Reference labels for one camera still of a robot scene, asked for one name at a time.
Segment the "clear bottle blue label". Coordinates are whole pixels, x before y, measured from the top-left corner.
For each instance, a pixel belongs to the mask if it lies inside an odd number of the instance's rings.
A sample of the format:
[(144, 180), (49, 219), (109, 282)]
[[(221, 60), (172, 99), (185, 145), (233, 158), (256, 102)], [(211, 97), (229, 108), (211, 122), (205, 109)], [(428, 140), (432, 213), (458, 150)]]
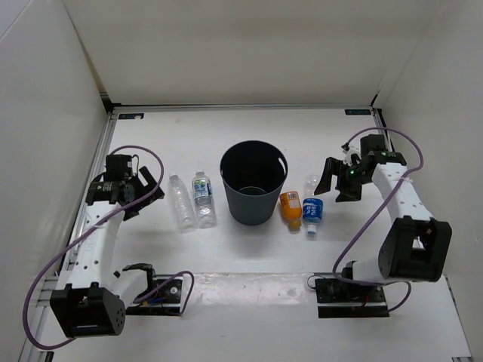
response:
[(314, 194), (318, 184), (319, 177), (315, 174), (309, 175), (303, 193), (302, 219), (306, 233), (311, 238), (316, 236), (323, 216), (323, 200)]

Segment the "orange plastic bottle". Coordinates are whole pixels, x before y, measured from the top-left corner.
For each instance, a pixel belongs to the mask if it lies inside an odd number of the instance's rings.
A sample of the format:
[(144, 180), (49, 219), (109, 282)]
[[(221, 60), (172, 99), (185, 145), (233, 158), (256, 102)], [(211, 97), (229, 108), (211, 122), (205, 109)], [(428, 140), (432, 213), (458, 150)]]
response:
[(302, 225), (302, 206), (297, 191), (289, 191), (279, 196), (281, 212), (288, 228), (291, 231), (297, 231)]

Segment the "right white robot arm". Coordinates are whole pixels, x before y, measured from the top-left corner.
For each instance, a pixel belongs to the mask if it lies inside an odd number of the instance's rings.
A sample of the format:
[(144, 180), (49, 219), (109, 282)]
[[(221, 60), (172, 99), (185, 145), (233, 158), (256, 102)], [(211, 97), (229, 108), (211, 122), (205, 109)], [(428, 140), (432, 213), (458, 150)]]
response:
[(349, 262), (339, 279), (340, 295), (354, 302), (366, 292), (366, 286), (395, 282), (440, 279), (445, 264), (452, 228), (448, 222), (437, 220), (423, 205), (410, 179), (412, 170), (400, 152), (389, 150), (382, 134), (362, 137), (360, 146), (343, 145), (342, 160), (329, 157), (325, 161), (316, 195), (335, 188), (338, 202), (361, 200), (362, 187), (373, 184), (383, 197), (383, 203), (362, 226), (357, 241), (368, 226), (384, 210), (392, 225), (373, 259)]

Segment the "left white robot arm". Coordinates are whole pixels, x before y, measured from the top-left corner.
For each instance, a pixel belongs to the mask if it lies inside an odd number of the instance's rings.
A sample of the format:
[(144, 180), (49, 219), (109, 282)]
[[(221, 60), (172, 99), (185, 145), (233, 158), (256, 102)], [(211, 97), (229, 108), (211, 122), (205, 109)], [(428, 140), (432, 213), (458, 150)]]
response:
[(107, 155), (105, 171), (89, 185), (86, 223), (93, 233), (80, 243), (75, 265), (50, 307), (65, 336), (117, 336), (128, 308), (158, 295), (155, 270), (147, 263), (116, 271), (112, 257), (119, 226), (165, 196), (146, 167), (133, 170), (130, 155)]

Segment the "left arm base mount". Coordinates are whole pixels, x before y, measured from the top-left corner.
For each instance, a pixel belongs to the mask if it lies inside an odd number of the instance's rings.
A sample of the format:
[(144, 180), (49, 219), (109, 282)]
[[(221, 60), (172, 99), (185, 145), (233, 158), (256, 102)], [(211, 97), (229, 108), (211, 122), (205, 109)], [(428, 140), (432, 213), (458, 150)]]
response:
[(127, 308), (129, 316), (179, 316), (182, 307), (183, 276), (178, 276), (140, 304)]

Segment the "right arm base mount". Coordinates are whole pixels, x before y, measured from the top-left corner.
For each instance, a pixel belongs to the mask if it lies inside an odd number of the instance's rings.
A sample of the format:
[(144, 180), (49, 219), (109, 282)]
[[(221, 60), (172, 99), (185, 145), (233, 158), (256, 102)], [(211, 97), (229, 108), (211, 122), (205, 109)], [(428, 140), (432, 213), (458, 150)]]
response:
[(314, 274), (307, 278), (307, 287), (315, 291), (318, 317), (387, 318), (389, 308), (382, 287), (348, 284), (327, 275)]

